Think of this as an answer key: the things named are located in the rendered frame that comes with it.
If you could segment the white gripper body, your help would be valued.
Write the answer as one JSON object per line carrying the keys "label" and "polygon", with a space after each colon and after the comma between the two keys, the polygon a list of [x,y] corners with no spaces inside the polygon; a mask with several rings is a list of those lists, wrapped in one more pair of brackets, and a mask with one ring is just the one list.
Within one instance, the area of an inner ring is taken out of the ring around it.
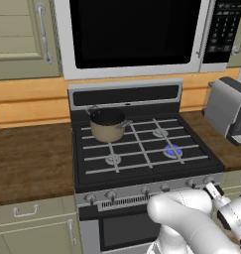
{"label": "white gripper body", "polygon": [[209,183],[205,186],[207,192],[212,196],[213,204],[215,207],[223,207],[230,202],[230,198],[221,194],[213,183]]}

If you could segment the black and silver stove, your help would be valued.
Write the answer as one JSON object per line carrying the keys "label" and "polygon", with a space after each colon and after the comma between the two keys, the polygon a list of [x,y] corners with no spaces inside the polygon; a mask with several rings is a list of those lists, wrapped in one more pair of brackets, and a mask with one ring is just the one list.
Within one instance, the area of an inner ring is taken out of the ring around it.
{"label": "black and silver stove", "polygon": [[[117,81],[70,85],[68,104],[72,129],[72,157],[76,206],[90,205],[85,197],[94,194],[99,204],[109,199],[190,190],[205,187],[206,177],[220,184],[224,166],[180,115],[182,81],[179,78]],[[97,141],[85,109],[120,109],[132,123],[113,143]]]}

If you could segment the beige drawer front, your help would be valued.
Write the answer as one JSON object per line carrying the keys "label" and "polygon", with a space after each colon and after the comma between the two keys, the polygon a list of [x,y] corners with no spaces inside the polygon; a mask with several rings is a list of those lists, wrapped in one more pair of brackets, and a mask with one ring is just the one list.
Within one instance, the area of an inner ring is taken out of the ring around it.
{"label": "beige drawer front", "polygon": [[0,224],[40,219],[76,211],[73,195],[0,206]]}
{"label": "beige drawer front", "polygon": [[241,189],[241,170],[224,173],[221,187],[228,192]]}

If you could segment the silver and black coffee machine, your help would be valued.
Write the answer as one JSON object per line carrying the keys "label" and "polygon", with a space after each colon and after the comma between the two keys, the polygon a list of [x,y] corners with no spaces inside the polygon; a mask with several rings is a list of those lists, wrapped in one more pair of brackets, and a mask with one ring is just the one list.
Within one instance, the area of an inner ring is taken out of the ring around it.
{"label": "silver and black coffee machine", "polygon": [[210,84],[207,104],[202,110],[206,121],[235,146],[241,146],[241,83],[229,76]]}

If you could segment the silver oven door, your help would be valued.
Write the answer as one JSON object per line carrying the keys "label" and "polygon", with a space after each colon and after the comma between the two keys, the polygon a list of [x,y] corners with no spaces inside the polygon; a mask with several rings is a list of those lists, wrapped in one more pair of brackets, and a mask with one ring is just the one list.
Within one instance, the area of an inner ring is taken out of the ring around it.
{"label": "silver oven door", "polygon": [[145,254],[161,225],[151,220],[147,204],[99,211],[98,204],[78,211],[83,254]]}

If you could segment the beige pot with black inside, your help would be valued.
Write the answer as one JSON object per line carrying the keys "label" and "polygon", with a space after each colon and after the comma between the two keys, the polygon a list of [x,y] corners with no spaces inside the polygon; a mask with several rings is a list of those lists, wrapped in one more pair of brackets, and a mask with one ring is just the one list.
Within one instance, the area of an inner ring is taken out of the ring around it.
{"label": "beige pot with black inside", "polygon": [[125,114],[117,108],[99,108],[97,105],[85,109],[89,115],[90,128],[93,137],[102,143],[112,143],[120,140],[125,128],[132,123]]}

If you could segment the beige base cupboard door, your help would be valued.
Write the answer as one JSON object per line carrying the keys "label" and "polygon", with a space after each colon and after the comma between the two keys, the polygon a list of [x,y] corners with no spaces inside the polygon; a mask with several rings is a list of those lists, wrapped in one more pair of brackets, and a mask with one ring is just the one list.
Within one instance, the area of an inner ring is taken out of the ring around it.
{"label": "beige base cupboard door", "polygon": [[[73,220],[72,246],[67,221]],[[0,225],[0,254],[82,254],[75,213]]]}

